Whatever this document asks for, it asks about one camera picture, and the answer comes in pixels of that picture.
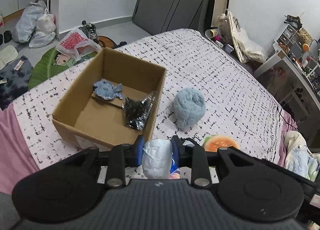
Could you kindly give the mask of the pink bed sheet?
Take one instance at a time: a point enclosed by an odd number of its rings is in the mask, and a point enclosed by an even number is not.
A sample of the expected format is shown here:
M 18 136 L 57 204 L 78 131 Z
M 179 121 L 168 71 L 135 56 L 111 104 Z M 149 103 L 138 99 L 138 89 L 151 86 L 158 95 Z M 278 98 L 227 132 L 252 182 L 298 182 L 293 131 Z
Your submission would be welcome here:
M 1 192 L 11 194 L 16 183 L 39 171 L 20 129 L 13 104 L 1 110 L 0 177 Z

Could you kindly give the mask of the white black patterned bedspread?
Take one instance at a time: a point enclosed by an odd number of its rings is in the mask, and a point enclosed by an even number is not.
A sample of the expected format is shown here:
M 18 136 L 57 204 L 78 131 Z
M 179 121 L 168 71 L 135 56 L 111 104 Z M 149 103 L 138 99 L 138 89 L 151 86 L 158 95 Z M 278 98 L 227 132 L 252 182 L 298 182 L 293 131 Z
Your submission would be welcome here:
M 169 31 L 140 39 L 120 51 L 167 70 L 155 138 L 178 134 L 203 142 L 207 136 L 222 134 L 236 140 L 240 149 L 253 157 L 279 162 L 283 125 L 279 104 L 246 69 L 199 32 Z M 40 169 L 77 152 L 62 141 L 52 123 L 52 112 L 86 66 L 83 62 L 67 69 L 13 103 L 26 144 Z M 172 103 L 183 88 L 199 89 L 207 110 L 196 126 L 178 132 Z

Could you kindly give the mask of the brown cardboard box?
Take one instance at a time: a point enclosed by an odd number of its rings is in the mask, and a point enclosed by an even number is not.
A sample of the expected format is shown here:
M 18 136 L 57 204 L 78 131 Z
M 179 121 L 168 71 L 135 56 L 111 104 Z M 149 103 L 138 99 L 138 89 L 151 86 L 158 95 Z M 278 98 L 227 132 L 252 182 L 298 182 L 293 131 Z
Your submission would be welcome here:
M 111 149 L 152 138 L 166 69 L 110 48 L 103 49 L 80 72 L 52 113 L 53 124 L 69 145 L 98 144 Z M 142 130 L 128 126 L 125 100 L 155 97 Z

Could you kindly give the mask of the plush hamburger toy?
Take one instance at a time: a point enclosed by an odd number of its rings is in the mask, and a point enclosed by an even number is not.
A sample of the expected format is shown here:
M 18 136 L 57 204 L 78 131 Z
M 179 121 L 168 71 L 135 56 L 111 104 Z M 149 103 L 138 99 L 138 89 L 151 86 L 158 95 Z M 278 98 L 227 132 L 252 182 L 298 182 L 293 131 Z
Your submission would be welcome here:
M 221 147 L 234 147 L 239 149 L 239 145 L 234 139 L 219 134 L 206 137 L 202 146 L 205 151 L 209 152 L 217 152 Z

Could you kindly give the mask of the paper cup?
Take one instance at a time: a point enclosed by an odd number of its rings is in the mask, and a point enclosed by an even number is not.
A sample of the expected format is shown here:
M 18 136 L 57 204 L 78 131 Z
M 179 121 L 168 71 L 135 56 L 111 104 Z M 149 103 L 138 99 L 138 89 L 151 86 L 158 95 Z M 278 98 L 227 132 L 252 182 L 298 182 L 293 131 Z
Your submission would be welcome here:
M 220 36 L 220 31 L 218 28 L 208 29 L 205 31 L 205 37 L 208 39 L 213 39 L 217 36 Z

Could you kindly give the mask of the blue denim fish toy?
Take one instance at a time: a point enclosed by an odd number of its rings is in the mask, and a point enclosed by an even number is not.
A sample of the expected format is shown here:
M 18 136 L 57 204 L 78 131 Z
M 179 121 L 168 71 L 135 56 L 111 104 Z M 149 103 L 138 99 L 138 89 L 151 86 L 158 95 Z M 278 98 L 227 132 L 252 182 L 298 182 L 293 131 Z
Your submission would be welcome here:
M 114 85 L 108 80 L 101 79 L 93 84 L 93 92 L 103 100 L 123 99 L 123 85 Z

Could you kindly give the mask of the grey fluffy plush slipper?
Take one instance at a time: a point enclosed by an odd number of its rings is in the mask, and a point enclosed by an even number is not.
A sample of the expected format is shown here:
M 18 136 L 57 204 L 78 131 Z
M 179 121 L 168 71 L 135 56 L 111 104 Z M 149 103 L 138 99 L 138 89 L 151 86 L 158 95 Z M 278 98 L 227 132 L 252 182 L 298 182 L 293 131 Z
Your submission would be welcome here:
M 203 94 L 195 88 L 184 88 L 174 99 L 174 113 L 177 127 L 186 130 L 194 126 L 206 112 L 206 102 Z

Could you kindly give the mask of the green leaf cartoon rug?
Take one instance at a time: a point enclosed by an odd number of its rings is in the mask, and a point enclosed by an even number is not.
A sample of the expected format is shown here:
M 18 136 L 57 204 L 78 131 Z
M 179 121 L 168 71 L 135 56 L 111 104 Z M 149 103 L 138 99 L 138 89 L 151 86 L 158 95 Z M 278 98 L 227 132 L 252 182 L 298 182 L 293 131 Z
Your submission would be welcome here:
M 96 52 L 92 52 L 77 61 L 76 59 L 61 54 L 55 48 L 49 49 L 35 65 L 29 80 L 28 90 L 31 90 L 72 66 L 76 66 L 95 57 L 96 54 Z

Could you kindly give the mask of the tie-dye blue cloth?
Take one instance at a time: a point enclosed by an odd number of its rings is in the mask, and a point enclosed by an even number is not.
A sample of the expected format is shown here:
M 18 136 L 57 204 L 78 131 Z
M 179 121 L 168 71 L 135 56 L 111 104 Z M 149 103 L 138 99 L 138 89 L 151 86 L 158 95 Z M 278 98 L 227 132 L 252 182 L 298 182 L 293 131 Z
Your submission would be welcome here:
M 21 56 L 1 69 L 1 110 L 28 91 L 33 66 L 29 59 Z

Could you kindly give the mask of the red white plastic bag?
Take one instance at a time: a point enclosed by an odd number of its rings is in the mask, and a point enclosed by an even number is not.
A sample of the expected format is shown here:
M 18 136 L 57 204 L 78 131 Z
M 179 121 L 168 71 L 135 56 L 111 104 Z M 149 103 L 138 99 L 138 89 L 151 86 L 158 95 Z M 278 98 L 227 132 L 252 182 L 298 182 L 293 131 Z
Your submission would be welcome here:
M 89 39 L 78 27 L 72 28 L 55 48 L 61 54 L 75 60 L 80 60 L 92 52 L 102 51 L 102 47 Z

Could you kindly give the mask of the shiny black foil bag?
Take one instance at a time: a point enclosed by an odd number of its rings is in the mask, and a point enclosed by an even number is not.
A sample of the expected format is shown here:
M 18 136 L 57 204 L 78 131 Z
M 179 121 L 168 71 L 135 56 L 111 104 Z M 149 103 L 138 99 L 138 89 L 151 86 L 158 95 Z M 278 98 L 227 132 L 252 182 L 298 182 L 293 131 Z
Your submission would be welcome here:
M 123 104 L 125 124 L 134 130 L 143 131 L 151 113 L 156 92 L 153 91 L 142 100 L 125 98 Z

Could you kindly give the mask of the dark grey wardrobe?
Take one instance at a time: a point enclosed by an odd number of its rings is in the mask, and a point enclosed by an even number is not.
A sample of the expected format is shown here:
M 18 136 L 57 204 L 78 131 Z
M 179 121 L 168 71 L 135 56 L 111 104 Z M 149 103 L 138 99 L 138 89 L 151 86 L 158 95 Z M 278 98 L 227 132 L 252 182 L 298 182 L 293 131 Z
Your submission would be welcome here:
M 208 0 L 137 0 L 132 22 L 151 35 L 181 28 L 201 33 Z

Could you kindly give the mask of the cream tote bag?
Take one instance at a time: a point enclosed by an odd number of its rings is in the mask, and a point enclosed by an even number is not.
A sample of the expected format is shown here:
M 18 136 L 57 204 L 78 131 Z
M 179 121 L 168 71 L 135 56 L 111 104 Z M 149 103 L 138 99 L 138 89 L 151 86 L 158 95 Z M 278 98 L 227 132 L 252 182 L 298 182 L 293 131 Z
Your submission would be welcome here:
M 216 19 L 216 26 L 225 43 L 232 44 L 238 60 L 244 64 L 249 61 L 263 64 L 267 60 L 266 50 L 252 41 L 231 11 L 222 13 Z

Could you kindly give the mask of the crumpled blue blanket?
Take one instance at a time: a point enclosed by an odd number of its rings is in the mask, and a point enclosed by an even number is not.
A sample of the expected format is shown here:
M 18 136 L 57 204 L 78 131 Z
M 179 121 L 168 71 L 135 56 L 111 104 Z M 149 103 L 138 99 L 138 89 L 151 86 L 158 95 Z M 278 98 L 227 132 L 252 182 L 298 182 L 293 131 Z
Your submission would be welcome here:
M 319 153 L 312 153 L 304 137 L 297 131 L 284 134 L 286 158 L 284 168 L 315 182 L 319 174 Z

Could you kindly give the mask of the blue tissue packet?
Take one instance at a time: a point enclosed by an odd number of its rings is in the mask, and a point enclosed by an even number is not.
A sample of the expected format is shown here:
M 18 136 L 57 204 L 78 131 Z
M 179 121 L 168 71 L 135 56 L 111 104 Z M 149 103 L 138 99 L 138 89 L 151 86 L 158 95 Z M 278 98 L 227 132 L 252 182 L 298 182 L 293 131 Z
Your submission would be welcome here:
M 174 159 L 171 159 L 170 177 L 171 180 L 180 179 L 180 168 L 176 165 Z

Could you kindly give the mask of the white desk with clutter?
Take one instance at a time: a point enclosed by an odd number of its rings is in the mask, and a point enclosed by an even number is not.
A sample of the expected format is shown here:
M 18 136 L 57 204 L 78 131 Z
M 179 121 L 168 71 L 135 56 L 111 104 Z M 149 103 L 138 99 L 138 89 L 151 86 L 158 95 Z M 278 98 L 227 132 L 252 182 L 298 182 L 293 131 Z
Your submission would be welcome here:
M 273 39 L 268 59 L 253 75 L 291 114 L 300 132 L 319 130 L 319 95 L 304 72 L 300 57 L 303 40 L 297 29 L 283 21 Z

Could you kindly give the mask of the white garbage bags pile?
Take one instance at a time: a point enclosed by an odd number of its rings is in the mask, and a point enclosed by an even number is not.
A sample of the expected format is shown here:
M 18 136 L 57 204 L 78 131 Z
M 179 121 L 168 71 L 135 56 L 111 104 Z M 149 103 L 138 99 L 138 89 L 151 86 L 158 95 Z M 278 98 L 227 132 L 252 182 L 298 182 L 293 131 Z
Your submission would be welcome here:
M 48 12 L 43 0 L 30 2 L 12 31 L 12 39 L 29 48 L 41 48 L 51 43 L 55 36 L 55 16 Z

